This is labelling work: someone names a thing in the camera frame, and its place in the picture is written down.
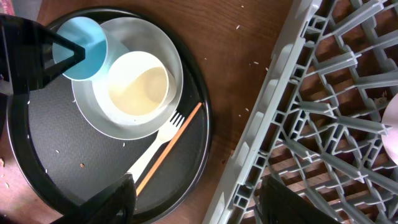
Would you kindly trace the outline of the blue plastic cup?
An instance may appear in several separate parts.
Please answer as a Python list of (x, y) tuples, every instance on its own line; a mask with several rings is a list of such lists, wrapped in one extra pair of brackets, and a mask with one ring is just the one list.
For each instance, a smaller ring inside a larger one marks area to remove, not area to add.
[(57, 34), (76, 44), (79, 49), (70, 50), (54, 43), (54, 62), (59, 63), (72, 56), (84, 56), (82, 61), (63, 72), (63, 76), (72, 81), (94, 81), (107, 77), (112, 64), (129, 52), (121, 41), (88, 17), (67, 20), (59, 27)]

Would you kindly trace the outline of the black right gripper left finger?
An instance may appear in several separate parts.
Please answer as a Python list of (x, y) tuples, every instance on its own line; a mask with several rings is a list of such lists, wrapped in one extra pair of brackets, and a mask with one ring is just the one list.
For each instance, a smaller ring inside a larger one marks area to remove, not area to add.
[(136, 188), (133, 176), (126, 173), (54, 223), (132, 223), (135, 205)]

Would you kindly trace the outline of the white plastic fork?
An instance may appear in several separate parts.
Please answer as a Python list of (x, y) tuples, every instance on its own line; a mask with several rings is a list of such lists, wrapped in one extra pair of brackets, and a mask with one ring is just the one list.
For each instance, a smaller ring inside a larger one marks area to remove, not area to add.
[(147, 167), (154, 154), (158, 151), (159, 147), (164, 143), (171, 141), (172, 138), (176, 135), (183, 121), (184, 117), (180, 113), (174, 111), (172, 118), (160, 127), (154, 142), (127, 171), (127, 173), (130, 173), (132, 175), (132, 178), (135, 182), (139, 180), (141, 174), (144, 172), (145, 168)]

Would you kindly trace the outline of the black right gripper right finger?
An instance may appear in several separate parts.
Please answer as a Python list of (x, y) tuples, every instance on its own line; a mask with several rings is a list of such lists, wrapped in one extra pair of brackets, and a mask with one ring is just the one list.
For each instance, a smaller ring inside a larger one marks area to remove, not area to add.
[(260, 190), (257, 211), (264, 224), (339, 224), (271, 176), (263, 178)]

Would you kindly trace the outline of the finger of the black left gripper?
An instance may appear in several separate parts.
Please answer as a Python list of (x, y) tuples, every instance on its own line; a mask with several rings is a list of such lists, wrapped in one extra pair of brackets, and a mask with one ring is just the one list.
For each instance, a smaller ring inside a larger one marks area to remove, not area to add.
[(79, 49), (38, 22), (1, 14), (1, 94), (22, 95), (42, 89), (84, 59), (72, 56), (48, 65), (49, 46), (54, 43)]

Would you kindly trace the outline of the pink bowl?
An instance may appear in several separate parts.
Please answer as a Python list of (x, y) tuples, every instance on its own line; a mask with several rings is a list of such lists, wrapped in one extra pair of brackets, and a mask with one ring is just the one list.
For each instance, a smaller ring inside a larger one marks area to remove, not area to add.
[(389, 102), (382, 117), (382, 123), (388, 126), (387, 135), (382, 135), (382, 143), (389, 158), (397, 164), (397, 107), (398, 95)]

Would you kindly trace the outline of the cream plastic cup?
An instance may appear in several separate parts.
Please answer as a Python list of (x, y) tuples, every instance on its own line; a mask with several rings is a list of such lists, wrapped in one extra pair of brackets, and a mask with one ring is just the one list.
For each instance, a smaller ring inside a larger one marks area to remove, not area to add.
[(156, 56), (143, 51), (120, 56), (108, 74), (92, 85), (104, 114), (123, 125), (153, 119), (177, 92), (174, 76)]

